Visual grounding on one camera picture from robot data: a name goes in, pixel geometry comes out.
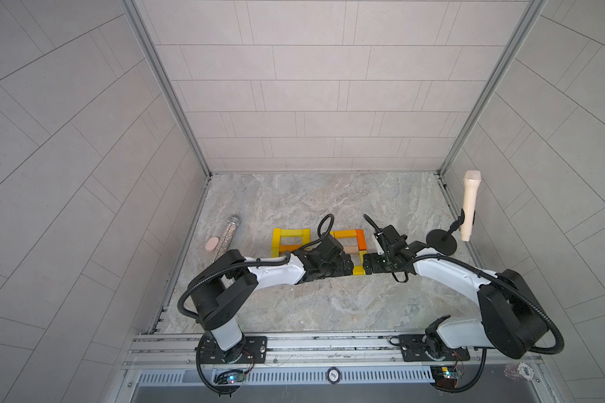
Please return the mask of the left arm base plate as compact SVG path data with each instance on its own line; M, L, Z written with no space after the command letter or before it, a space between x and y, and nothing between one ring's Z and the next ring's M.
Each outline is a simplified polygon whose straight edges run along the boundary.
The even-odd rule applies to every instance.
M212 335L205 334L197 347L200 364L264 364L267 353L267 337L245 336L239 345L228 351L218 346Z

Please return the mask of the lime yellow block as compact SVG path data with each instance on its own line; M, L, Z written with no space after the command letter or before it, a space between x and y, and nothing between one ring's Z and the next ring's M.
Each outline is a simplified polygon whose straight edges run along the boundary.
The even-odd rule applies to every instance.
M359 252L359 264L355 265L352 270L352 275L366 275L366 271L364 269L364 257L366 254L366 250L361 250Z
M282 236L282 238L310 238L311 230L309 228L281 229L280 235Z

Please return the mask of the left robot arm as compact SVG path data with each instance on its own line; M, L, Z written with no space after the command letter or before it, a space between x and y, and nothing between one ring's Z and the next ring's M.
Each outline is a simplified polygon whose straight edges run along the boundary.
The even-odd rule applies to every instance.
M220 396L231 396L238 389L239 376L250 373L249 369L231 369L211 381L203 372L202 360L216 355L223 363L231 364L246 355L255 363L257 353L245 347L247 340L236 318L253 292L351 276L354 268L350 255L331 236L277 258L253 259L239 250L222 254L188 283L176 304L181 315L193 319L204 331L196 348L196 368L203 384Z

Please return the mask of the red orange block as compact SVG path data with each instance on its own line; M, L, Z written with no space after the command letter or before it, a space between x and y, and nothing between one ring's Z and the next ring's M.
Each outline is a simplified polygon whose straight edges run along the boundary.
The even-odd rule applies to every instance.
M356 230L356 239L357 239L358 250L366 251L367 250L366 237L365 237L365 233L362 229Z

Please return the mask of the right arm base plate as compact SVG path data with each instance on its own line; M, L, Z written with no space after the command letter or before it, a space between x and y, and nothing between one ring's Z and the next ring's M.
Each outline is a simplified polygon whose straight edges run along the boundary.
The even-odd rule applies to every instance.
M404 362L455 362L471 359L468 349L451 349L438 337L426 334L401 334L397 337Z

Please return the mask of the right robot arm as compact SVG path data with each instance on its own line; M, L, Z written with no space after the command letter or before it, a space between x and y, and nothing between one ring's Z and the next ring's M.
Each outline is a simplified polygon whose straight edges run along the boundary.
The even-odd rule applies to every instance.
M432 359L440 358L447 350L464 347L482 351L472 380L457 386L440 379L434 386L437 391L459 394L472 389L482 377L489 349L520 359L526 353L559 354L566 347L561 330L519 273L482 270L454 258L457 242L453 233L460 223L452 223L447 230L432 230L425 241L412 243L392 225L371 226L377 251L365 256L366 273L426 277L464 295L479 308L478 318L453 320L443 316L427 327L426 354Z

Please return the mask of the amber orange block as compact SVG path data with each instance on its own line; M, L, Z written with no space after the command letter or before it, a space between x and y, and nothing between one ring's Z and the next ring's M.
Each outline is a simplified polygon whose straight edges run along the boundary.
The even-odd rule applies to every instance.
M357 238L358 237L358 232L354 229L352 230L339 230L339 231L333 231L331 233L331 235L334 238L337 239L343 239L343 238Z

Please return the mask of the tan wood block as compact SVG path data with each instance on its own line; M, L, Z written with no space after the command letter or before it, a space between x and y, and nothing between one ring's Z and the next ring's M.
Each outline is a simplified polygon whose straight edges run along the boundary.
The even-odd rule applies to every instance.
M344 247L344 252L346 252L348 255L358 255L360 250L357 246L346 246Z

